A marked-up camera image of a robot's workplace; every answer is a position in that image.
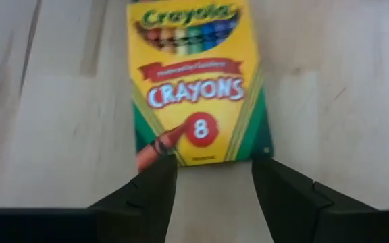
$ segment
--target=green stripe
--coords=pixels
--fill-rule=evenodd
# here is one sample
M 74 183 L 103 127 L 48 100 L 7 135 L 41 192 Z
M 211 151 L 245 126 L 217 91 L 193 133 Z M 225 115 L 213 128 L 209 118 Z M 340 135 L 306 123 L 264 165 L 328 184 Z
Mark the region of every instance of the green stripe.
M 272 143 L 271 143 L 271 134 L 269 132 L 268 123 L 266 119 L 267 111 L 265 108 L 265 94 L 263 90 L 260 90 L 255 108 L 253 109 L 252 115 L 250 117 L 249 125 L 247 126 L 244 138 L 242 139 L 240 149 L 236 155 L 237 160 L 243 160 L 250 157 L 250 154 L 253 152 L 253 146 L 255 144 L 260 144 L 257 146 L 257 152 L 263 152 L 264 148 L 268 148 L 269 153 L 272 155 Z M 264 141 L 259 142 L 257 138 L 263 137 Z
M 136 150 L 139 152 L 146 145 L 141 147 L 142 140 L 150 143 L 156 138 L 156 135 L 165 132 L 165 128 L 147 105 L 145 99 L 142 97 L 140 90 L 133 84 L 133 99 L 134 99 L 134 125 L 136 134 L 141 135 L 140 138 L 136 138 Z M 175 148 L 174 152 L 178 158 L 178 163 L 181 166 L 186 165 L 186 161 L 182 158 L 181 154 Z
M 154 133 L 160 134 L 164 132 L 165 129 L 163 125 L 161 125 L 161 122 L 157 119 L 154 112 L 151 111 L 151 108 L 147 105 L 147 102 L 135 84 L 133 84 L 133 99 L 134 103 L 139 108 L 139 111 L 142 113 L 144 118 L 148 121 L 148 124 L 151 126 Z
M 229 161 L 235 158 L 236 154 L 236 143 L 240 140 L 240 138 L 244 135 L 244 130 L 246 128 L 248 116 L 251 112 L 251 105 L 255 102 L 256 93 L 259 90 L 261 84 L 263 83 L 262 72 L 259 68 L 255 70 L 255 75 L 253 76 L 253 81 L 248 88 L 248 94 L 244 99 L 244 103 L 242 104 L 240 114 L 238 116 L 238 120 L 236 122 L 234 131 L 232 133 L 232 137 L 230 139 L 228 150 L 226 151 L 224 160 Z
M 238 119 L 236 120 L 236 124 L 235 124 L 235 126 L 234 126 L 234 131 L 232 132 L 232 135 L 231 135 L 231 137 L 230 137 L 230 141 L 229 141 L 228 148 L 226 149 L 226 153 L 225 153 L 225 156 L 224 156 L 224 161 L 230 160 L 229 156 L 232 154 L 232 151 L 233 151 L 233 149 L 234 149 L 234 143 L 235 143 L 236 137 L 238 136 L 238 133 L 239 133 L 241 120 L 244 119 L 244 115 L 245 115 L 245 113 L 247 112 L 246 106 L 247 106 L 249 97 L 250 97 L 250 95 L 251 95 L 253 83 L 254 83 L 254 82 L 252 82 L 252 83 L 250 84 L 250 86 L 248 87 L 248 89 L 247 89 L 247 90 L 248 90 L 247 96 L 245 97 L 244 102 L 242 103 L 241 110 L 240 110 L 240 113 L 239 113 L 239 115 L 238 115 Z
M 242 139 L 244 138 L 244 133 L 247 129 L 247 126 L 250 121 L 250 116 L 253 112 L 253 109 L 255 108 L 257 97 L 259 96 L 259 90 L 261 89 L 263 84 L 263 75 L 260 73 L 256 80 L 254 81 L 254 85 L 252 87 L 252 92 L 250 94 L 250 99 L 246 106 L 246 113 L 244 114 L 244 119 L 240 125 L 240 129 L 238 130 L 238 136 L 235 140 L 234 148 L 232 149 L 232 154 L 230 154 L 230 159 L 235 159 L 236 155 L 238 153 L 239 148 L 241 147 Z
M 149 143 L 155 139 L 155 134 L 152 131 L 151 127 L 145 121 L 143 115 L 140 113 L 138 107 L 133 103 L 133 112 L 134 112 L 134 126 L 137 133 L 142 137 L 146 143 Z

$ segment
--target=crayon box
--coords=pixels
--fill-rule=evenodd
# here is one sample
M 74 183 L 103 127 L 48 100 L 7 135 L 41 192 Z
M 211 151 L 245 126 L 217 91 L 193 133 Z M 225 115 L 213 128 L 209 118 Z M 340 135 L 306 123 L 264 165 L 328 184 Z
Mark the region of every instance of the crayon box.
M 136 150 L 180 124 L 181 166 L 273 155 L 264 77 L 245 0 L 128 6 Z

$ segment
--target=black plastic part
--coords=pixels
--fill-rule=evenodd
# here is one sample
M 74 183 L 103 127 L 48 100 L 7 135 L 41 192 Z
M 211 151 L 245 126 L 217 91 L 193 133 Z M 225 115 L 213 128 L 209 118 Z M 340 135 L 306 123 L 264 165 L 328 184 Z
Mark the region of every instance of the black plastic part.
M 0 209 L 0 242 L 165 242 L 176 169 L 166 156 L 87 209 Z
M 266 157 L 253 155 L 256 193 L 275 243 L 389 242 L 379 211 Z

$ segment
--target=crayon tip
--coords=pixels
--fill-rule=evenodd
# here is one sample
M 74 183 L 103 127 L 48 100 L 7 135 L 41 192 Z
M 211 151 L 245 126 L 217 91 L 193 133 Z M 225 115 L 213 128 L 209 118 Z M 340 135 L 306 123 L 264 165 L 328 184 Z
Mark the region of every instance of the crayon tip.
M 176 143 L 179 141 L 183 133 L 185 133 L 187 129 L 187 122 L 184 122 L 183 124 L 167 131 L 164 134 L 164 139 L 162 142 L 168 147 L 168 148 L 173 148 Z
M 149 40 L 158 39 L 160 37 L 160 32 L 161 32 L 160 28 L 154 28 L 154 29 L 148 30 L 147 39 L 149 39 Z

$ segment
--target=wooden table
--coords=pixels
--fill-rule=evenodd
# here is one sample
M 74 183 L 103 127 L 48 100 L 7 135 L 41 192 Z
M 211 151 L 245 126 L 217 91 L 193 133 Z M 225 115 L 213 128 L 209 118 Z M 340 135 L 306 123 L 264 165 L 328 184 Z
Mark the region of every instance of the wooden table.
M 251 6 L 275 159 L 389 208 L 389 1 Z M 0 110 L 0 206 L 85 207 L 136 175 L 125 12 L 43 1 L 20 102 Z M 250 166 L 182 168 L 167 241 L 271 242 Z

